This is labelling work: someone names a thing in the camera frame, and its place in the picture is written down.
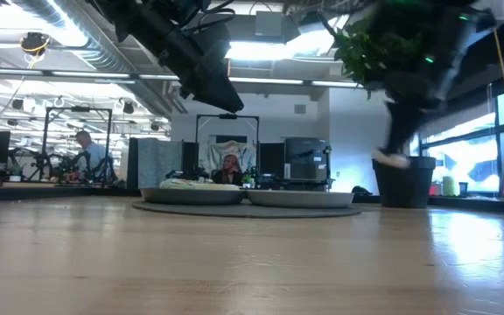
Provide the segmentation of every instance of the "gray tray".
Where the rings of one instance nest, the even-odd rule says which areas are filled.
[[[156,203],[136,201],[132,204],[136,209],[154,211],[164,214],[186,214],[201,216],[218,216],[234,218],[258,219],[290,219],[290,218],[326,218],[360,214],[358,209],[293,209],[252,206],[247,202],[233,206],[180,206],[161,205]]]
[[[253,205],[265,207],[292,207],[310,209],[347,208],[354,200],[353,193],[346,192],[292,192],[248,191]]]
[[[142,188],[141,194],[147,202],[166,205],[237,205],[244,197],[242,191],[214,191],[193,189]]]

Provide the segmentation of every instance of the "white wall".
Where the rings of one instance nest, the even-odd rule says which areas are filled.
[[[244,110],[242,116],[260,117],[260,142],[281,143],[285,137],[318,137],[317,107],[306,95],[263,95],[241,94]],[[171,120],[172,141],[195,141],[196,115],[218,115],[224,112],[212,106],[186,101],[187,115],[174,115]],[[306,114],[296,115],[295,105],[306,105]],[[256,140],[256,120],[220,120],[203,117],[199,121],[199,142],[207,143],[218,135],[246,136],[249,142]]]
[[[320,106],[329,108],[331,170],[336,179],[333,190],[351,192],[353,187],[363,186],[378,194],[371,152],[384,145],[388,134],[384,94],[373,93],[367,100],[367,92],[362,89],[331,88],[328,96],[320,99]]]
[[[279,143],[284,137],[319,137],[332,146],[333,190],[351,192],[354,186],[363,186],[377,194],[371,152],[383,146],[389,128],[389,113],[384,105],[384,94],[373,93],[367,100],[363,89],[330,88],[312,102],[308,96],[245,94],[242,115],[260,116],[260,141]],[[295,115],[294,105],[306,104],[306,115]],[[197,102],[185,103],[190,115],[174,115],[171,122],[171,140],[193,142],[195,114],[218,115],[222,111]],[[256,132],[246,122],[212,119],[199,133],[199,142],[206,143],[210,136],[247,136],[256,139]]]

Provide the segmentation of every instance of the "table surface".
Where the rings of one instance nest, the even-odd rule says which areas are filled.
[[[504,215],[254,220],[0,202],[0,314],[504,314]]]

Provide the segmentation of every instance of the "woman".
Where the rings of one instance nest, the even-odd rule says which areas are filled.
[[[228,154],[225,156],[221,170],[213,175],[213,182],[215,184],[242,186],[242,170],[236,155]]]

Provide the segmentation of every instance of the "potted plant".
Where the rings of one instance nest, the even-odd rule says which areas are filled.
[[[9,181],[20,182],[23,179],[23,167],[24,165],[14,164],[9,169]]]
[[[371,17],[363,18],[333,34],[338,47],[334,58],[343,61],[342,73],[367,90],[367,98],[375,90],[384,89],[388,73],[410,71],[417,64],[423,48],[423,35],[411,34],[409,39],[394,33],[385,33],[378,39],[371,37]],[[395,100],[393,91],[385,91]],[[409,157],[410,167],[400,169],[373,160],[373,168],[385,207],[426,207],[431,177],[435,168],[432,157]]]

